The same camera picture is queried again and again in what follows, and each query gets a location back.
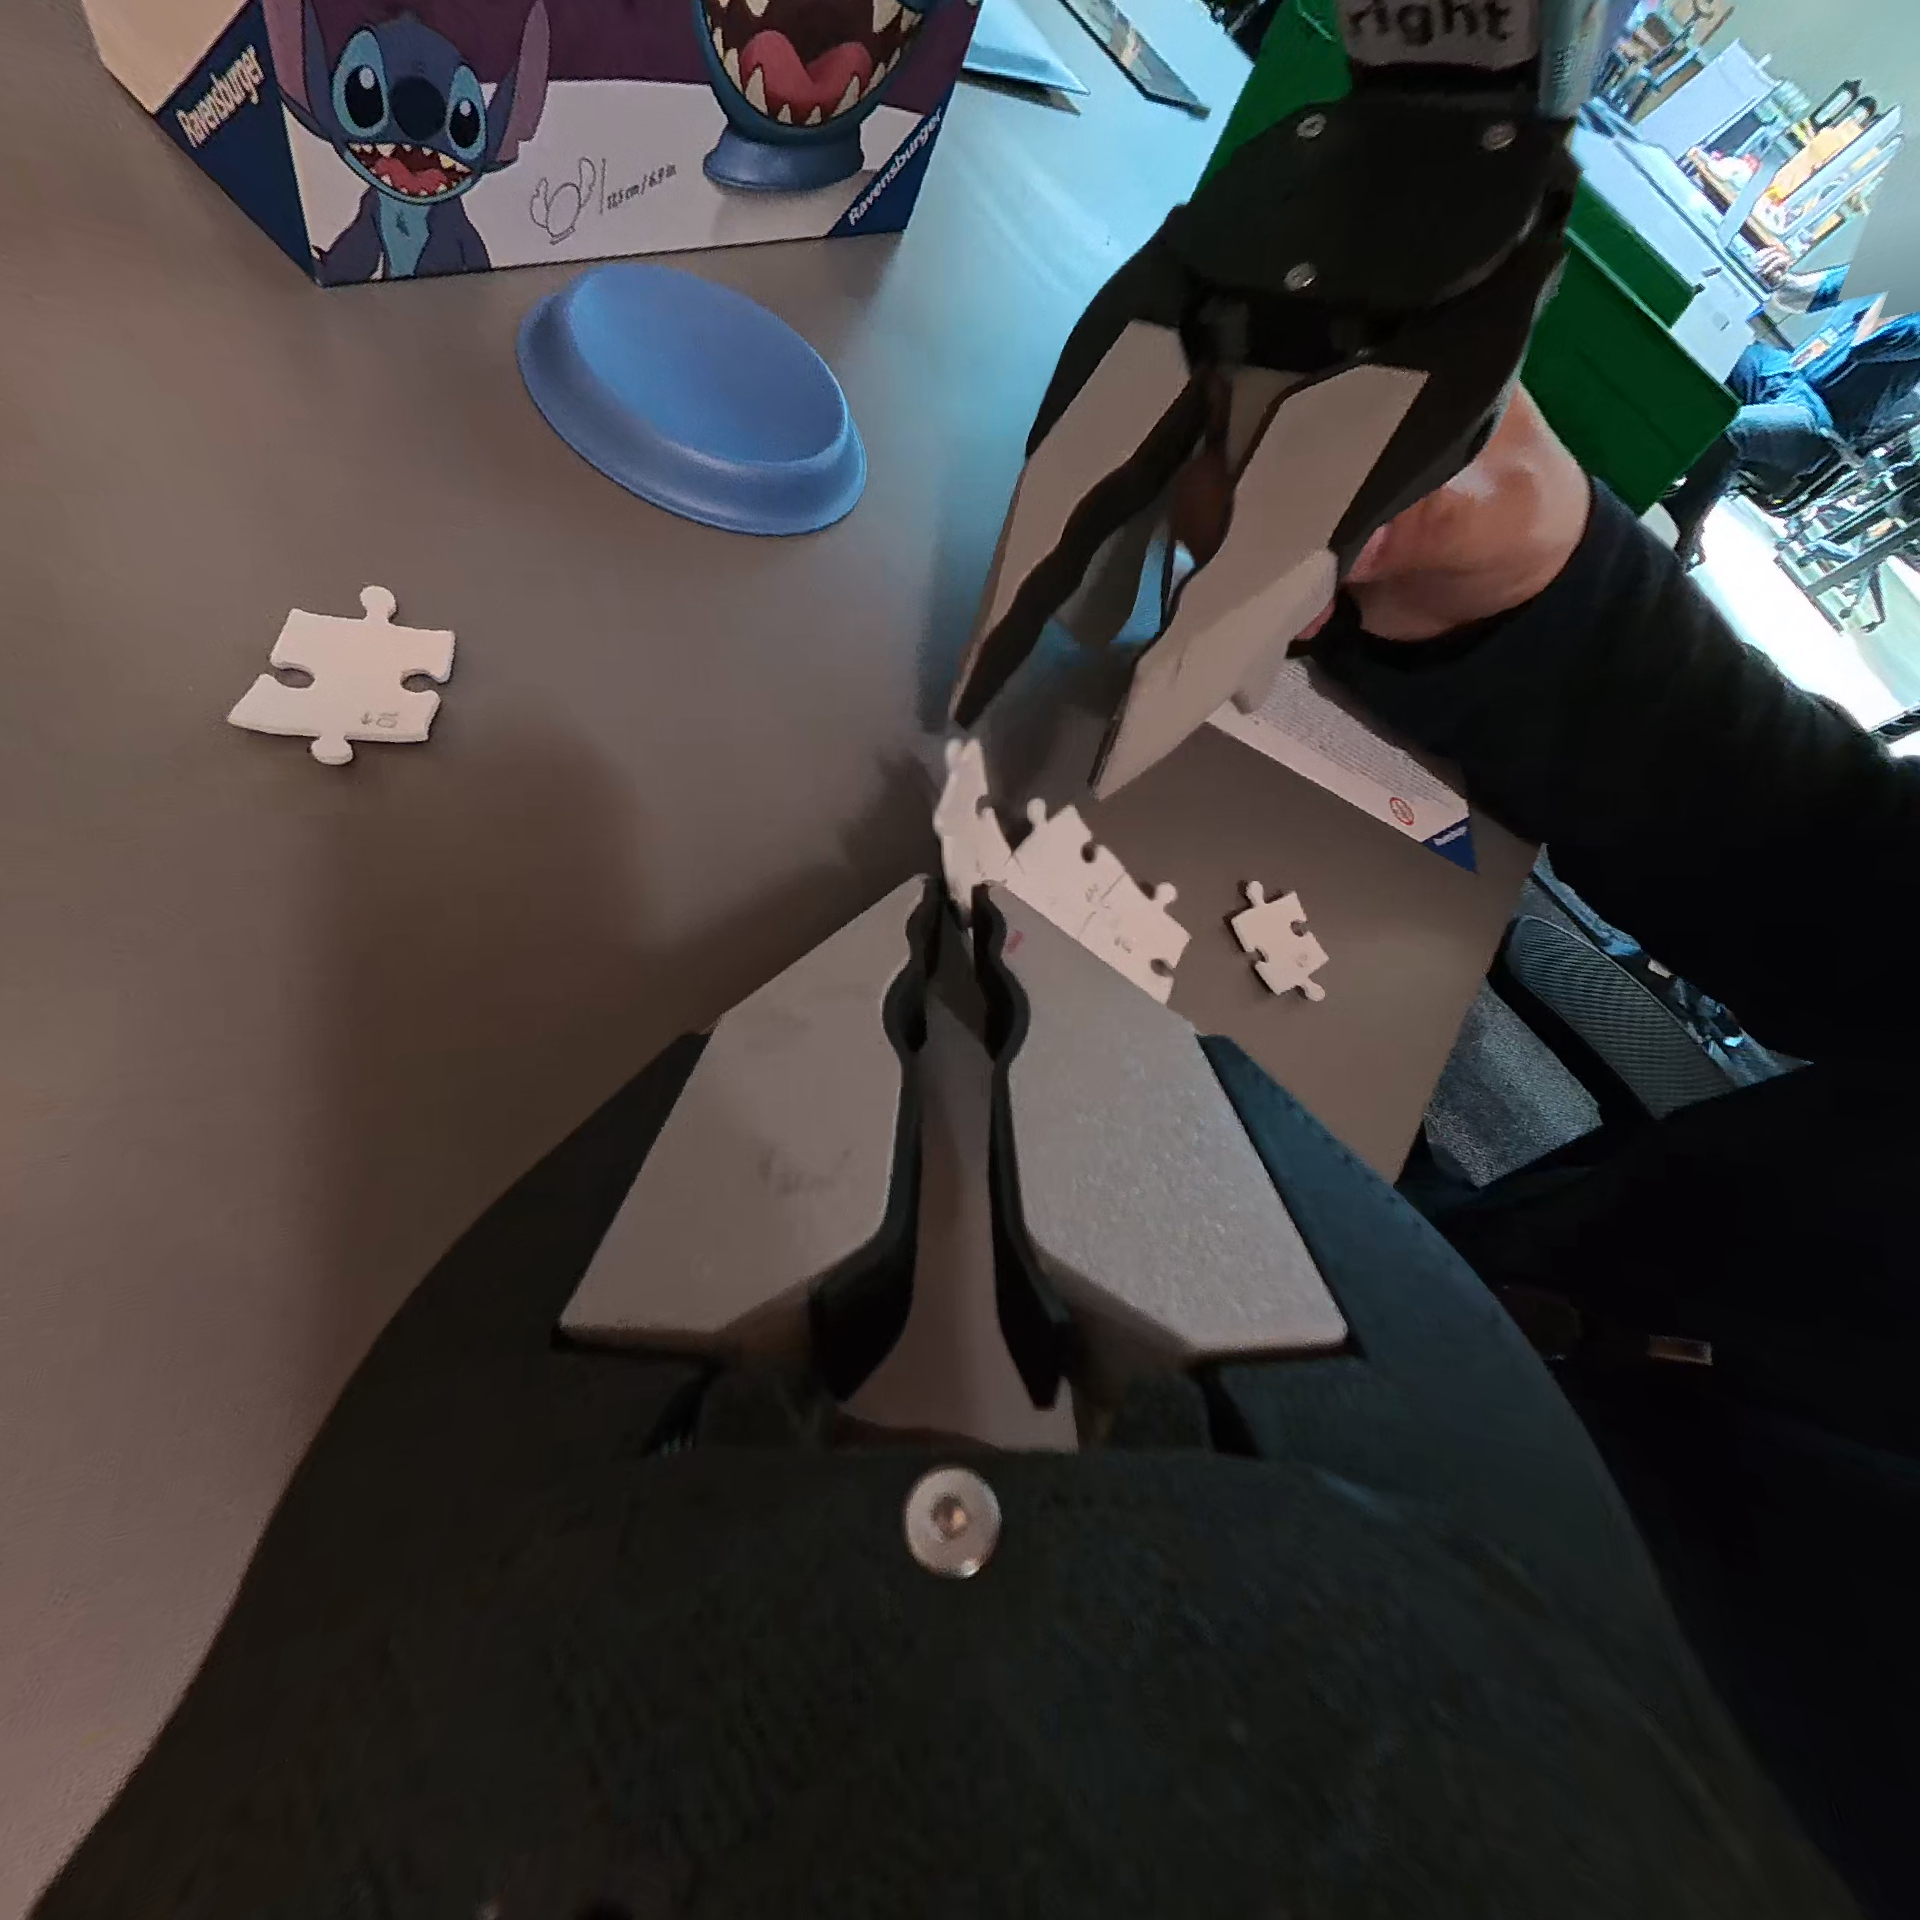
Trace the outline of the white puzzle piece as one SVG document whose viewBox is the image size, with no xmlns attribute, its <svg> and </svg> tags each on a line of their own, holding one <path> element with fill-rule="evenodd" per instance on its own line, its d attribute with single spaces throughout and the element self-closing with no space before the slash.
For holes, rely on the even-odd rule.
<svg viewBox="0 0 1920 1920">
<path fill-rule="evenodd" d="M 1318 974 L 1327 965 L 1327 950 L 1311 934 L 1296 893 L 1270 895 L 1259 879 L 1246 879 L 1241 907 L 1227 926 L 1265 992 L 1296 994 L 1307 1004 L 1325 1002 L 1327 990 Z"/>
<path fill-rule="evenodd" d="M 389 588 L 366 584 L 358 614 L 294 607 L 225 723 L 300 739 L 320 766 L 348 766 L 358 744 L 420 744 L 456 655 L 455 631 L 397 624 Z"/>
</svg>

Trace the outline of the dark cloth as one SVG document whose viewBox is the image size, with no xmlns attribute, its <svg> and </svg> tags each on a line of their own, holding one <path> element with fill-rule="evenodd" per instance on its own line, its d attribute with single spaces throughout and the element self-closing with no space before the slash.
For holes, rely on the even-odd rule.
<svg viewBox="0 0 1920 1920">
<path fill-rule="evenodd" d="M 1401 1191 L 1548 1358 L 1717 1692 L 1870 1915 L 1918 1914 L 1918 1118 L 1799 1064 Z"/>
</svg>

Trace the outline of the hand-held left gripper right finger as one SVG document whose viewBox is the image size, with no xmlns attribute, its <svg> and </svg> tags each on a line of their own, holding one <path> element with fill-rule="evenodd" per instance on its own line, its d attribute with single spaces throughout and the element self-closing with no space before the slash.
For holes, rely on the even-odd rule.
<svg viewBox="0 0 1920 1920">
<path fill-rule="evenodd" d="M 1195 1028 L 998 884 L 972 950 L 993 1302 L 1030 1403 L 1336 1352 L 1347 1317 Z"/>
</svg>

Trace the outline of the white printed puzzle bag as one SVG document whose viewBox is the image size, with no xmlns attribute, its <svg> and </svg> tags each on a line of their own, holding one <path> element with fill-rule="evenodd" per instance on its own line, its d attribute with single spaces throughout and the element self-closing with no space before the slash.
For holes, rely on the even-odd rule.
<svg viewBox="0 0 1920 1920">
<path fill-rule="evenodd" d="M 1307 655 L 1281 660 L 1259 703 L 1224 702 L 1211 727 L 1461 871 L 1478 869 L 1471 808 L 1451 778 L 1377 732 Z"/>
</svg>

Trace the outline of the green plastic bin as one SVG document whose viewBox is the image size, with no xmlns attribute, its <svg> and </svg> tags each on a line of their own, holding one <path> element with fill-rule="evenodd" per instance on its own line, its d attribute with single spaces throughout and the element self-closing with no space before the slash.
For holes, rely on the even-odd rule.
<svg viewBox="0 0 1920 1920">
<path fill-rule="evenodd" d="M 1200 175 L 1288 111 L 1350 87 L 1339 5 L 1227 5 L 1247 83 Z M 1673 324 L 1697 282 L 1676 270 L 1597 191 L 1597 160 L 1579 162 L 1567 262 L 1527 349 L 1523 381 L 1582 467 L 1637 515 L 1651 511 L 1736 413 Z"/>
</svg>

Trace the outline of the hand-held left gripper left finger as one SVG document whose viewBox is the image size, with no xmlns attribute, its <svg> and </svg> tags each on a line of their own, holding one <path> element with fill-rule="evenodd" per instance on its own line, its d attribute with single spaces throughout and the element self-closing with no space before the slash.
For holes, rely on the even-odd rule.
<svg viewBox="0 0 1920 1920">
<path fill-rule="evenodd" d="M 559 1315 L 583 1347 L 766 1362 L 847 1400 L 913 1302 L 944 890 L 912 877 L 697 1037 Z"/>
</svg>

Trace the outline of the person's right forearm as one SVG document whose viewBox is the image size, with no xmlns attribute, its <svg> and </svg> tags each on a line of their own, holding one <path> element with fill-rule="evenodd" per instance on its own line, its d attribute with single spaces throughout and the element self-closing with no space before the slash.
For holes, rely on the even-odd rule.
<svg viewBox="0 0 1920 1920">
<path fill-rule="evenodd" d="M 1653 957 L 1811 1062 L 1915 1056 L 1918 772 L 1745 646 L 1607 488 L 1548 588 L 1311 660 Z"/>
</svg>

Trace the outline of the assembled white puzzle pieces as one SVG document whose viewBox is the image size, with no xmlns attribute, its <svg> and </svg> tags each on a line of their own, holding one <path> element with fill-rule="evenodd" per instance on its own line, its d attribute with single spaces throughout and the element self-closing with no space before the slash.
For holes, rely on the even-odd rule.
<svg viewBox="0 0 1920 1920">
<path fill-rule="evenodd" d="M 960 923 L 972 923 L 977 890 L 1000 890 L 1150 999 L 1168 1004 L 1191 940 L 1173 917 L 1176 890 L 1169 883 L 1143 887 L 1110 847 L 1097 843 L 1071 804 L 1027 800 L 1021 814 L 1024 830 L 1011 837 L 993 806 L 981 743 L 951 736 L 931 826 Z"/>
</svg>

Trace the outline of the cartoon print puzzle box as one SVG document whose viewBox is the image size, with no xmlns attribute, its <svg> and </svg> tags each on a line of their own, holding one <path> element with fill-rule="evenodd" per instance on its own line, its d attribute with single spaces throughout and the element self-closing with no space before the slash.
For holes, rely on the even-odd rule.
<svg viewBox="0 0 1920 1920">
<path fill-rule="evenodd" d="M 904 228 L 960 2 L 84 2 L 324 288 Z"/>
</svg>

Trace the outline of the person's right hand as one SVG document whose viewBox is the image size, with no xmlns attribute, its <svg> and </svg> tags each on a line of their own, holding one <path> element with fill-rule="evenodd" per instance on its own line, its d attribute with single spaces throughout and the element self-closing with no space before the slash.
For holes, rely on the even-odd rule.
<svg viewBox="0 0 1920 1920">
<path fill-rule="evenodd" d="M 1376 530 L 1329 614 L 1424 642 L 1505 614 L 1569 564 L 1592 516 L 1592 480 L 1518 386 L 1462 471 Z"/>
</svg>

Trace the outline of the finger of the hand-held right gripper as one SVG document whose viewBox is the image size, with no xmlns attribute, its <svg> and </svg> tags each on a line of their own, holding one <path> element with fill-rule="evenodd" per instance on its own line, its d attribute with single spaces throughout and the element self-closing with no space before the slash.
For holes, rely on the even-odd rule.
<svg viewBox="0 0 1920 1920">
<path fill-rule="evenodd" d="M 1027 452 L 951 691 L 974 732 L 1102 554 L 1161 500 L 1209 402 L 1175 327 L 1129 322 Z"/>
<path fill-rule="evenodd" d="M 1144 775 L 1221 706 L 1259 706 L 1288 644 L 1327 607 L 1334 527 L 1427 380 L 1364 359 L 1318 376 L 1231 372 L 1227 530 L 1168 598 L 1136 663 L 1093 771 L 1095 800 Z"/>
</svg>

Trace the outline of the blue round plastic stand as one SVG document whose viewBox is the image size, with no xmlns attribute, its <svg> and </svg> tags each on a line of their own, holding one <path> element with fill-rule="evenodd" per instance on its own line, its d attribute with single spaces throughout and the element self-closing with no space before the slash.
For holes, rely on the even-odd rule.
<svg viewBox="0 0 1920 1920">
<path fill-rule="evenodd" d="M 831 368 L 729 286 L 639 260 L 592 268 L 523 316 L 516 366 L 587 467 L 685 522 L 806 536 L 865 488 Z"/>
</svg>

